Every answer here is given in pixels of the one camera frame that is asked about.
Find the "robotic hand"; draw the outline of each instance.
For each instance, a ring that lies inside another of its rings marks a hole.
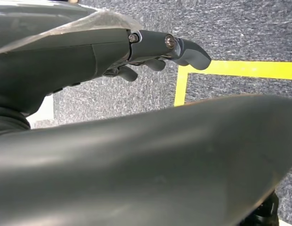
[[[211,61],[196,43],[141,30],[117,13],[67,2],[15,2],[0,0],[0,105],[25,116],[66,86],[101,76],[136,80],[137,73],[128,65],[161,71],[171,60],[204,70]],[[8,87],[12,81],[17,85]]]

